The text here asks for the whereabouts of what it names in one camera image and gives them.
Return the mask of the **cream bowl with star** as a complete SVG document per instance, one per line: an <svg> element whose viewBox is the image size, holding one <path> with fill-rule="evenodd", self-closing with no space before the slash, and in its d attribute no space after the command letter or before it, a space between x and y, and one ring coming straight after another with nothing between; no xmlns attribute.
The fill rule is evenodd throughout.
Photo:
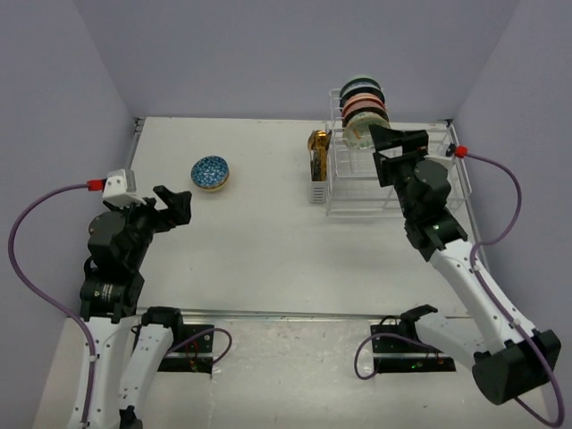
<svg viewBox="0 0 572 429"><path fill-rule="evenodd" d="M345 145L352 150L369 149L374 146L370 125L390 128L390 122L380 114L374 112L362 112L351 118L344 127L342 140Z"/></svg>

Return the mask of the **cream bowl yellow centre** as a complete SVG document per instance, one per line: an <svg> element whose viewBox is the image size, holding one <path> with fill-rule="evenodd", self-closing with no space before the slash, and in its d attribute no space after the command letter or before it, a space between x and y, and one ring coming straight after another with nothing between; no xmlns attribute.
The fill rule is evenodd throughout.
<svg viewBox="0 0 572 429"><path fill-rule="evenodd" d="M228 182L229 178L226 178L224 181L217 182L215 185L212 186L203 186L202 184L195 181L193 182L193 184L202 192L215 193L224 189L224 187L227 185Z"/></svg>

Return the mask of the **blue triangle pattern bowl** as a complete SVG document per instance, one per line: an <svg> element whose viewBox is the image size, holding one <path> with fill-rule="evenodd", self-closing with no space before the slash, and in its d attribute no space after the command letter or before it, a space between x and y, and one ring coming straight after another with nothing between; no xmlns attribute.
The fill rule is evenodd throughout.
<svg viewBox="0 0 572 429"><path fill-rule="evenodd" d="M190 171L191 181L203 186L215 185L229 177L230 167L221 156L205 156L199 159Z"/></svg>

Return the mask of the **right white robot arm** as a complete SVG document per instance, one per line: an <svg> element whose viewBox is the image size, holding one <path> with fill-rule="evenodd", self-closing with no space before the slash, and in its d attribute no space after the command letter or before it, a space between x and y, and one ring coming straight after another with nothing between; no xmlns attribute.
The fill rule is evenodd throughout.
<svg viewBox="0 0 572 429"><path fill-rule="evenodd" d="M467 367L494 405L551 382L560 339L552 330L539 331L511 303L447 208L450 164L465 148L450 146L445 157L429 156L425 130L369 130L378 181L394 188L409 243L455 291L478 330L473 335L425 305L402 315L400 344L410 351L427 345Z"/></svg>

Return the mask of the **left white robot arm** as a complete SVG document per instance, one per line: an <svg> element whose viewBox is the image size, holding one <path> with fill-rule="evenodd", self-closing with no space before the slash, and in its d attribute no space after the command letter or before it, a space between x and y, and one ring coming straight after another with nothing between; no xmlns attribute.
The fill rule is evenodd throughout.
<svg viewBox="0 0 572 429"><path fill-rule="evenodd" d="M186 339L181 311L154 307L131 358L124 357L144 285L139 269L158 233L189 224L192 195L156 186L153 197L139 198L114 184L105 181L107 209L88 227L79 315L85 342L70 428L140 428L138 409L163 356Z"/></svg>

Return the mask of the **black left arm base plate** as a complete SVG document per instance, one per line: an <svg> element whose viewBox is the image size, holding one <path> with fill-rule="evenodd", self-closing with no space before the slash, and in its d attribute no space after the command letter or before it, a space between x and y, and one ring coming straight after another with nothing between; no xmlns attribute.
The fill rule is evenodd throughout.
<svg viewBox="0 0 572 429"><path fill-rule="evenodd" d="M173 341L174 346L178 346L201 332L202 335L167 355L160 363L158 372L211 374L214 361L212 354L214 334L212 332L205 333L211 328L214 328L211 324L184 324L179 336Z"/></svg>

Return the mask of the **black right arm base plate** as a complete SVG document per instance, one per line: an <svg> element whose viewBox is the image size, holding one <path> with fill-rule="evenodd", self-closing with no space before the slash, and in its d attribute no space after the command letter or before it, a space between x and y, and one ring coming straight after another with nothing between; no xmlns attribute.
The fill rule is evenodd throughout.
<svg viewBox="0 0 572 429"><path fill-rule="evenodd" d="M454 360L436 350L418 347L395 338L372 340L374 370L378 374L456 372Z"/></svg>

